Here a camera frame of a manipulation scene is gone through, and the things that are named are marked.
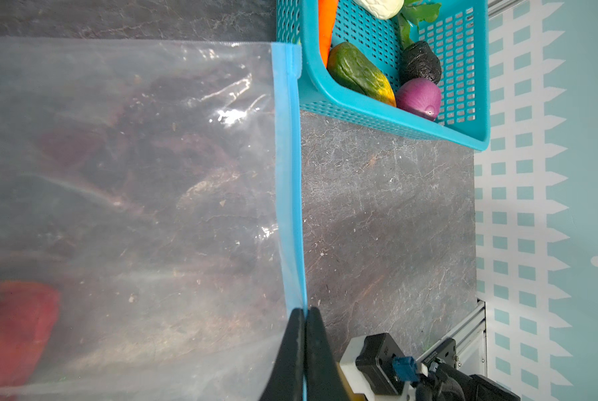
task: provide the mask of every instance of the green leaf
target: green leaf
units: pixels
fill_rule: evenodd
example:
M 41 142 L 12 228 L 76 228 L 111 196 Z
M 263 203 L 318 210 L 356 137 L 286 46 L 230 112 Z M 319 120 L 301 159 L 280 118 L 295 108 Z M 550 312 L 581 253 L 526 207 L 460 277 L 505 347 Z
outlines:
M 437 17 L 439 17 L 439 9 L 441 7 L 441 4 L 439 3 L 420 4 L 418 6 L 413 6 L 411 4 L 402 7 L 400 15 L 417 28 L 419 28 L 419 23 L 421 21 L 435 22 Z
M 397 22 L 399 23 L 399 34 L 402 42 L 402 49 L 406 49 L 408 46 L 413 44 L 411 39 L 411 25 L 402 17 L 401 14 L 397 15 Z

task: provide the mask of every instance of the plastic bag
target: plastic bag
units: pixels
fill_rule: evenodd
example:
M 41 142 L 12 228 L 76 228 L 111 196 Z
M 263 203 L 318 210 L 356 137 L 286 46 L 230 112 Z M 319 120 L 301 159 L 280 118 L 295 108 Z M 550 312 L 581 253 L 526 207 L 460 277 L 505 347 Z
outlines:
M 0 283 L 60 294 L 0 399 L 261 394 L 306 304 L 300 65 L 286 44 L 0 38 Z

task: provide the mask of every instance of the orange carrot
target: orange carrot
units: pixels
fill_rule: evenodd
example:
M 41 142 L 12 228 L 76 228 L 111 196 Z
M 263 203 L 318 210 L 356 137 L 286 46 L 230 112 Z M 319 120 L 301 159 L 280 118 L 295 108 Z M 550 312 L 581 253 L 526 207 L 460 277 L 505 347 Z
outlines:
M 328 64 L 328 53 L 330 52 L 338 3 L 339 0 L 319 0 L 319 52 L 323 65 Z

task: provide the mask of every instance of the gray marble countertop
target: gray marble countertop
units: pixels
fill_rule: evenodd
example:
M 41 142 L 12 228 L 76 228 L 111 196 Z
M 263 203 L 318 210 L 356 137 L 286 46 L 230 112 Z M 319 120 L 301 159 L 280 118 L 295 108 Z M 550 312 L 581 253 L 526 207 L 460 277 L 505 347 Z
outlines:
M 273 0 L 0 0 L 0 36 L 272 41 Z M 477 302 L 473 151 L 302 113 L 308 292 L 340 357 L 420 355 Z

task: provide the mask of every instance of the wall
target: wall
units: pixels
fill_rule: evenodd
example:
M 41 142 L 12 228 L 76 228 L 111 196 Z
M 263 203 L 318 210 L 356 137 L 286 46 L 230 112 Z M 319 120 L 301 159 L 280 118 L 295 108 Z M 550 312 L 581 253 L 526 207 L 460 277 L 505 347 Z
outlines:
M 488 375 L 523 400 L 598 400 L 598 1 L 492 19 L 492 140 L 475 154 Z

